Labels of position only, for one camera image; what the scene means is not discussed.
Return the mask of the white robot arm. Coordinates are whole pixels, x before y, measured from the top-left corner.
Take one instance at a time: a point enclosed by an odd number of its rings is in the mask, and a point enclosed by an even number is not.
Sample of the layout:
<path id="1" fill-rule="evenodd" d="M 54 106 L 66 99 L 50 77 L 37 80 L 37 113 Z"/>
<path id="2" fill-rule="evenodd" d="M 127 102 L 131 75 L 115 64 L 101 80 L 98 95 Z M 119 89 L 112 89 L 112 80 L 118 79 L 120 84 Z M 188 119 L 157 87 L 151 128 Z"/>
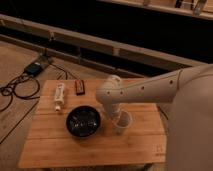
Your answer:
<path id="1" fill-rule="evenodd" d="M 121 103 L 169 103 L 166 171 L 213 171 L 213 64 L 127 85 L 111 75 L 96 89 L 96 99 L 109 115 Z"/>

